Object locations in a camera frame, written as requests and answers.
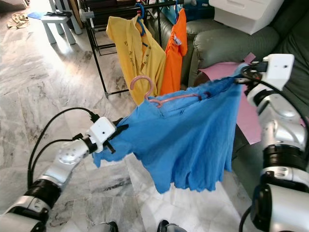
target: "clothes drying rack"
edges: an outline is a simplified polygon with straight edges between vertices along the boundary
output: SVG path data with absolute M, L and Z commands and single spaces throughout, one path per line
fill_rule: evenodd
M 123 6 L 117 6 L 112 8 L 105 8 L 105 9 L 91 9 L 91 3 L 98 3 L 102 0 L 80 0 L 79 1 L 79 8 L 83 10 L 83 15 L 81 15 L 81 18 L 84 18 L 84 24 L 85 28 L 87 30 L 88 38 L 90 41 L 91 49 L 94 55 L 94 59 L 96 62 L 96 66 L 98 68 L 98 73 L 103 85 L 104 94 L 105 97 L 108 98 L 110 95 L 127 92 L 128 89 L 123 89 L 120 91 L 115 92 L 108 92 L 106 89 L 106 85 L 104 83 L 104 78 L 100 69 L 100 65 L 98 63 L 98 57 L 97 53 L 100 56 L 105 56 L 109 54 L 114 54 L 116 52 L 109 52 L 106 54 L 102 54 L 101 50 L 115 47 L 114 43 L 108 43 L 108 44 L 98 44 L 98 40 L 96 39 L 96 33 L 100 31 L 106 31 L 107 27 L 107 19 L 109 16 L 119 16 L 127 19 L 131 19 L 134 17 L 138 11 L 140 11 L 140 7 L 135 5 L 135 1 L 131 1 L 131 5 L 123 5 Z M 178 0 L 178 4 L 183 4 L 184 0 Z M 165 2 L 159 2 L 159 0 L 156 0 L 156 3 L 149 4 L 149 0 L 147 1 L 139 1 L 139 3 L 143 4 L 143 7 L 145 9 L 145 18 L 144 21 L 149 19 L 155 19 L 158 20 L 158 27 L 159 27 L 159 44 L 162 46 L 162 36 L 161 36 L 161 23 L 160 23 L 160 12 L 162 7 L 172 6 L 175 5 L 176 2 L 173 0 L 166 0 Z M 151 9 L 155 9 L 157 12 L 157 17 L 153 14 Z

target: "pink paper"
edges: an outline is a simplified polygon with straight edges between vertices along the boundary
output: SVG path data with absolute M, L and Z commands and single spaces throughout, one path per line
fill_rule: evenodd
M 250 63 L 254 58 L 255 56 L 250 53 L 244 61 Z M 206 69 L 201 69 L 200 71 L 205 73 L 209 79 L 215 80 L 232 75 L 240 64 L 241 63 L 236 62 L 217 63 Z M 237 125 L 245 135 L 248 142 L 254 144 L 261 140 L 262 130 L 259 124 L 256 107 L 253 107 L 248 103 L 246 95 L 243 93 L 245 89 L 246 86 L 243 86 L 237 116 Z

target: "pink hanger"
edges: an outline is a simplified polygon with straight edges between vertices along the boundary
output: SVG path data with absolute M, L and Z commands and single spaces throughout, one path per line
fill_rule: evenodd
M 175 100 L 175 99 L 179 99 L 179 98 L 198 97 L 199 100 L 202 100 L 201 96 L 198 95 L 198 94 L 195 94 L 195 93 L 180 95 L 180 96 L 176 96 L 176 97 L 172 97 L 172 98 L 167 98 L 167 99 L 164 99 L 164 100 L 161 100 L 161 101 L 158 100 L 158 99 L 148 99 L 149 95 L 152 93 L 152 91 L 154 89 L 154 84 L 148 76 L 140 75 L 140 76 L 133 78 L 133 80 L 131 81 L 131 84 L 130 84 L 130 89 L 133 90 L 135 82 L 137 82 L 140 79 L 146 79 L 146 80 L 149 81 L 149 84 L 150 84 L 150 90 L 148 90 L 148 92 L 145 94 L 144 98 L 146 100 L 150 101 L 150 102 L 158 103 L 158 106 L 157 106 L 158 108 L 160 108 L 162 106 L 162 104 L 164 104 L 166 102 L 169 102 L 169 101 Z

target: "blue hanger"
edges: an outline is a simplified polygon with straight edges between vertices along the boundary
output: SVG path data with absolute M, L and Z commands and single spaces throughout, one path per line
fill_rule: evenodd
M 178 5 L 178 0 L 176 0 L 176 6 L 175 6 L 175 13 L 176 13 L 176 16 L 175 16 L 175 23 L 177 23 L 177 20 L 178 20 L 178 9 L 177 9 L 177 5 Z
M 138 16 L 138 18 L 137 18 L 137 22 L 139 23 L 139 25 L 140 25 L 140 27 L 141 27 L 141 36 L 143 36 L 144 34 L 146 34 L 146 31 L 145 31 L 145 28 L 144 28 L 144 26 L 143 26 L 143 24 L 141 23 L 141 19 L 142 18 L 144 18 L 144 16 L 145 16 L 145 10 L 144 10 L 144 7 L 143 7 L 143 5 L 142 4 L 140 4 L 140 3 L 136 3 L 135 4 L 136 6 L 139 6 L 140 7 L 140 9 L 141 9 L 141 16 Z

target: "black metal rack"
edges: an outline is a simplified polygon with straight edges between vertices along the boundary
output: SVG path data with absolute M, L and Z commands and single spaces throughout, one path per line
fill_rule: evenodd
M 100 52 L 102 49 L 115 47 L 115 44 L 114 43 L 108 43 L 108 44 L 102 44 L 102 45 L 98 44 L 95 34 L 96 32 L 99 32 L 99 31 L 106 31 L 107 22 L 97 24 L 97 23 L 94 23 L 93 19 L 100 19 L 100 18 L 106 18 L 106 17 L 108 18 L 109 16 L 120 16 L 120 17 L 129 19 L 129 18 L 132 18 L 133 15 L 137 14 L 138 10 L 140 10 L 140 7 L 135 6 L 135 3 L 134 3 L 133 5 L 130 5 L 130 6 L 120 6 L 116 8 L 110 8 L 110 9 L 107 8 L 107 9 L 99 9 L 99 10 L 96 9 L 95 11 L 92 11 L 87 3 L 98 2 L 98 1 L 100 0 L 83 0 L 81 1 L 80 7 L 87 13 L 92 12 L 91 14 L 88 14 L 91 16 L 86 19 L 84 24 L 85 24 L 87 34 L 89 37 L 89 41 L 90 41 L 91 49 L 92 49 L 92 52 L 95 58 L 96 66 L 98 68 L 98 73 L 99 73 L 99 76 L 100 76 L 100 79 L 103 85 L 104 93 L 105 93 L 106 98 L 108 98 L 108 96 L 112 94 L 127 92 L 129 90 L 124 89 L 124 90 L 115 91 L 111 93 L 107 91 L 105 83 L 104 83 L 103 75 L 100 69 L 100 65 L 98 63 L 98 57 L 97 57 L 96 51 L 99 53 L 100 56 L 105 56 L 105 55 L 116 53 L 116 52 L 110 52 L 107 54 L 101 54 Z M 184 0 L 178 0 L 178 4 L 183 4 L 183 2 Z M 156 3 L 149 4 L 149 0 L 147 0 L 147 2 L 144 2 L 142 0 L 140 3 L 143 4 L 144 9 L 146 10 L 144 20 L 147 20 L 148 18 L 155 18 L 154 14 L 150 10 L 156 9 L 158 26 L 159 26 L 159 43 L 160 43 L 160 46 L 162 46 L 160 8 L 175 5 L 175 1 L 167 0 L 165 2 L 159 2 L 159 0 L 156 0 Z

